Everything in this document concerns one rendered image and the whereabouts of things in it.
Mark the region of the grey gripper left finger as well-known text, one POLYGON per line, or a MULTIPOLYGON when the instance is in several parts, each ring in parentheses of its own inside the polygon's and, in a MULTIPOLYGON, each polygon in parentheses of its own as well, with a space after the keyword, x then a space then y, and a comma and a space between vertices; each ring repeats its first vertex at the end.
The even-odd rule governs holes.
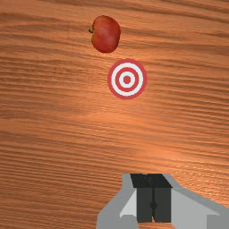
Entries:
POLYGON ((152 189, 135 188, 130 174, 122 175, 122 188, 99 212, 96 229, 140 229, 151 223, 152 189))

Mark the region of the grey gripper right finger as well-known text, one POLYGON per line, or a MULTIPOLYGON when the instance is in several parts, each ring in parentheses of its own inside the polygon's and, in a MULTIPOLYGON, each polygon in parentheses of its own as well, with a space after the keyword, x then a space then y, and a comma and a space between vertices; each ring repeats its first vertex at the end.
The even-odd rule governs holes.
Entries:
POLYGON ((175 229, 229 229, 229 208, 183 188, 170 174, 162 176, 168 185, 154 191, 157 223, 171 223, 175 229))

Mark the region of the red apple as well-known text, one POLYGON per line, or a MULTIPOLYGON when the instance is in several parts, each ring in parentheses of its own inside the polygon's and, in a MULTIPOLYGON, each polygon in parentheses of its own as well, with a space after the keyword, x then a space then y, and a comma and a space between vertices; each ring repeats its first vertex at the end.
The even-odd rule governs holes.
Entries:
POLYGON ((100 15, 93 21, 92 29, 89 32, 92 34, 91 43, 97 51, 112 53, 116 50, 121 28, 115 19, 100 15))

